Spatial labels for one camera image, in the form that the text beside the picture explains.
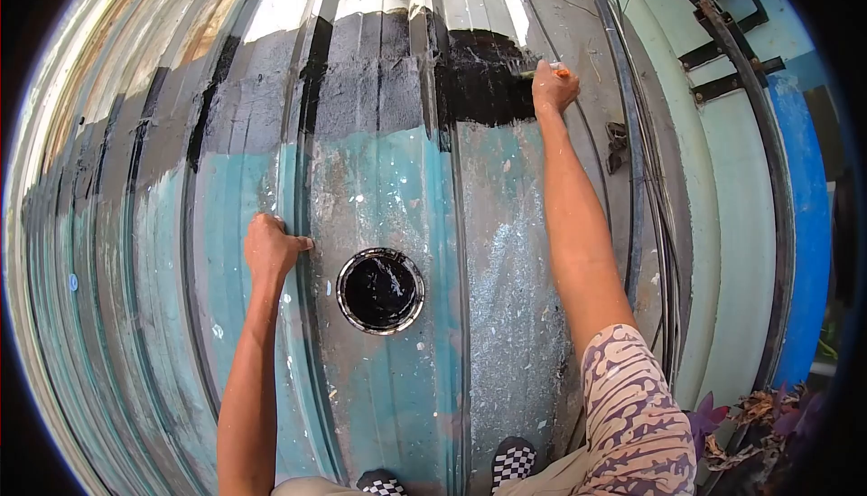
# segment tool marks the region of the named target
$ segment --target checkered shoe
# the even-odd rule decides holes
[[[491,463],[493,469],[491,493],[496,492],[505,480],[526,479],[534,464],[536,464],[536,448],[533,444],[514,436],[503,440],[497,447],[497,453],[494,454]]]
[[[382,468],[364,472],[362,479],[358,480],[355,486],[364,492],[379,494],[379,496],[406,496],[406,491],[397,481],[397,476]]]

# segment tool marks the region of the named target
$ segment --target brush handle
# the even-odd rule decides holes
[[[555,68],[554,74],[560,78],[566,78],[569,76],[570,72],[568,68]],[[523,78],[524,80],[532,80],[534,76],[536,76],[536,71],[524,71],[523,73],[517,74],[518,78]]]

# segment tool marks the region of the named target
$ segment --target person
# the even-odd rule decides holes
[[[637,330],[601,205],[563,121],[578,93],[576,76],[554,75],[546,61],[538,63],[532,96],[545,148],[550,267],[580,353],[587,444],[529,475],[536,450],[526,440],[507,438],[493,456],[492,491],[497,496],[692,493],[696,457],[689,422]],[[272,489],[276,496],[358,493],[318,477],[274,488],[276,307],[298,253],[312,247],[312,240],[286,235],[283,222],[264,213],[253,216],[248,227],[244,257],[252,295],[217,429],[222,494],[265,496]],[[382,496],[405,494],[385,469],[365,473],[357,486]]]

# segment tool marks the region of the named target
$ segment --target right hand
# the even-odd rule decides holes
[[[313,248],[313,240],[286,234],[280,218],[257,211],[247,226],[244,258],[250,266],[252,283],[281,285],[295,266],[299,252]]]
[[[562,63],[555,63],[554,67],[566,68]],[[533,105],[536,110],[554,108],[562,115],[580,92],[578,77],[571,71],[568,76],[557,76],[547,61],[539,60],[533,77]]]

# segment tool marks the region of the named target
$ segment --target corrugated metal roof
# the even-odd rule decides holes
[[[62,412],[55,437],[82,481],[216,492],[255,211],[317,241],[280,306],[278,478],[349,483],[385,465],[416,493],[460,494],[467,478],[483,492],[506,435],[568,443],[576,411],[555,413],[578,381],[563,379],[542,146],[510,73],[546,57],[583,77],[593,133],[577,110],[567,121],[624,270],[629,177],[604,174],[595,148],[623,113],[591,0],[74,7],[22,113],[17,170],[31,172],[10,188],[7,254],[33,315],[19,343],[42,357],[40,404]],[[374,246],[406,253],[428,290],[392,337],[350,326],[333,292]]]

